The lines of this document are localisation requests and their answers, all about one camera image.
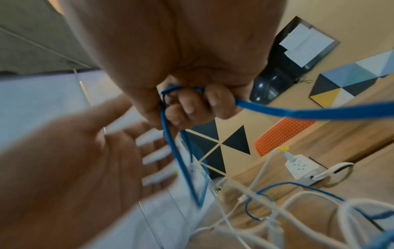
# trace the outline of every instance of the note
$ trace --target note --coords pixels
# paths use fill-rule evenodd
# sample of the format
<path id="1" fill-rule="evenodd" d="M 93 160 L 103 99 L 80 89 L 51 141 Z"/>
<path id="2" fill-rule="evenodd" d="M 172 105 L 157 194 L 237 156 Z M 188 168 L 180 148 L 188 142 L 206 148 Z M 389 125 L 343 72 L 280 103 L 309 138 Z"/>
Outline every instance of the note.
<path id="1" fill-rule="evenodd" d="M 279 43 L 279 45 L 283 46 L 288 51 L 292 51 L 303 41 L 305 41 L 306 38 L 311 35 L 311 33 L 312 30 L 300 23 L 286 36 L 285 39 L 283 39 L 283 41 Z"/>
<path id="2" fill-rule="evenodd" d="M 333 39 L 311 28 L 312 33 L 292 51 L 284 54 L 300 67 L 304 67 L 326 47 L 334 42 Z"/>

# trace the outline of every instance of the orange mat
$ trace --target orange mat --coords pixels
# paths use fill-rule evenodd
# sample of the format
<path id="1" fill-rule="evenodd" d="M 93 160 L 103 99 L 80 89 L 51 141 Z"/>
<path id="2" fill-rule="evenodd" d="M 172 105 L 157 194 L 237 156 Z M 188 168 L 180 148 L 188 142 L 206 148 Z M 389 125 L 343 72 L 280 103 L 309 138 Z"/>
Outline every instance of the orange mat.
<path id="1" fill-rule="evenodd" d="M 254 148 L 260 156 L 264 156 L 315 122 L 284 118 L 259 137 L 254 143 Z"/>

